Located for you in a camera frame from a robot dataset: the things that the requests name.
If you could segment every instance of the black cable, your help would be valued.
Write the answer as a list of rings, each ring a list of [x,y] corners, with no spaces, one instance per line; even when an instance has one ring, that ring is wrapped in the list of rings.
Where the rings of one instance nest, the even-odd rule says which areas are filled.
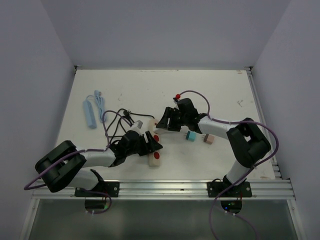
[[[150,118],[155,119],[154,116],[149,115],[149,114],[140,114],[140,113],[133,113],[133,112],[130,112],[130,114],[132,114],[132,115],[137,115],[137,116],[142,116],[142,117],[150,117]]]
[[[117,124],[116,124],[116,127],[115,127],[115,130],[114,130],[114,133],[113,133],[113,136],[110,138],[110,143],[112,142],[112,140],[116,137],[116,133],[118,131],[118,127],[119,125],[121,125],[122,129],[124,130],[125,133],[127,133],[127,131],[125,130],[124,126],[122,126],[121,124],[121,118],[119,118]]]
[[[114,145],[115,143],[119,142],[120,140],[114,140],[111,144]]]
[[[132,124],[135,124],[135,121],[132,119],[131,116],[129,116],[129,121],[130,121]]]
[[[217,181],[217,180],[219,180],[219,181],[221,181],[221,182],[222,182],[222,180],[221,180],[221,179],[219,179],[219,178],[213,179],[211,182],[212,182],[212,183],[214,183],[214,182],[215,182],[215,181]]]
[[[119,123],[120,123],[120,126],[121,126],[121,128],[123,129],[123,131],[124,131],[125,133],[127,133],[127,131],[125,130],[124,126],[123,126],[122,123],[121,123],[121,118],[119,119]]]
[[[117,113],[119,113],[121,110],[122,110],[122,111],[127,111],[127,110],[124,109],[124,108],[120,108],[120,109],[117,111]],[[106,128],[106,131],[107,131],[107,132],[108,132],[109,128],[111,127],[111,125],[116,121],[117,117],[118,117],[118,115],[116,114],[115,117],[114,117],[114,119],[112,120],[112,122],[111,122],[111,123],[109,124],[109,126]]]

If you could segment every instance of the small cube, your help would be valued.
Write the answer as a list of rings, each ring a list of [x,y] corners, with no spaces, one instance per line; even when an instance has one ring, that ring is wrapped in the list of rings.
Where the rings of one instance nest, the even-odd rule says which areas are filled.
[[[185,139],[194,142],[196,140],[196,133],[194,131],[188,131],[186,133]]]
[[[215,136],[210,135],[210,134],[206,134],[206,135],[204,136],[204,139],[203,139],[203,141],[204,141],[205,143],[210,144],[210,145],[214,142],[214,140],[215,140]]]

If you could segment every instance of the red dot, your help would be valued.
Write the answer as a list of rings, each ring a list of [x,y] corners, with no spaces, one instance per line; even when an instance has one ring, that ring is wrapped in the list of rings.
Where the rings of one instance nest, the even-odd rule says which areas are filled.
[[[155,159],[159,159],[160,158],[160,154],[157,151],[155,151],[153,153],[153,156],[154,156]]]
[[[154,140],[156,140],[157,142],[159,142],[159,136],[158,136],[158,135],[154,135],[153,138],[154,138]]]

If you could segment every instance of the metal frame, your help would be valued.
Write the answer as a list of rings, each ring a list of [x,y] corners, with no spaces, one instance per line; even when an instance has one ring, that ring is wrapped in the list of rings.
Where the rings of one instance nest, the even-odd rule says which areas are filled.
[[[28,240],[29,239],[30,233],[31,233],[31,230],[34,225],[35,218],[36,218],[37,210],[39,207],[39,202],[40,202],[40,199],[38,199],[38,198],[31,199],[29,209],[26,213],[26,217],[24,220],[24,224],[22,227],[22,231],[21,231],[19,240]]]
[[[248,80],[258,111],[260,122],[265,124],[260,101],[257,95],[251,69],[246,67]],[[270,141],[268,131],[264,131]],[[299,240],[306,240],[302,221],[296,206],[295,195],[290,180],[282,180],[277,160],[271,160],[275,180],[248,180],[251,184],[253,197],[244,198],[246,200],[287,200],[288,209],[292,218],[294,228]],[[212,200],[208,197],[207,182],[211,180],[106,180],[120,182],[120,200]],[[81,200],[84,197],[75,197],[75,189],[66,187],[65,189],[51,193],[47,188],[36,189],[31,197],[31,203],[25,218],[25,222],[20,235],[20,240],[27,240],[30,236],[32,226],[36,217],[39,202],[41,199],[57,200]],[[90,197],[87,199],[100,199],[100,197]]]
[[[119,180],[117,199],[121,200],[208,200],[207,182],[211,180]],[[246,200],[294,200],[295,195],[289,180],[250,180],[253,197]],[[75,197],[75,189],[51,193],[47,188],[36,189],[34,199],[84,199]]]

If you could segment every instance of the black mounting bracket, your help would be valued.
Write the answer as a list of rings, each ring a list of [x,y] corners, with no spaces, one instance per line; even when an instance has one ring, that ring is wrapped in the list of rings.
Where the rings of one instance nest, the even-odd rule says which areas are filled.
[[[103,188],[110,197],[117,198],[119,196],[120,183],[118,181],[105,181]],[[100,194],[85,192],[80,188],[75,189],[74,196],[80,198],[101,197]]]
[[[223,181],[209,181],[206,183],[209,198],[215,198],[226,189],[226,184]],[[252,192],[250,182],[244,181],[240,185],[232,187],[229,191],[222,194],[221,198],[237,198],[242,194],[243,198],[251,198]]]

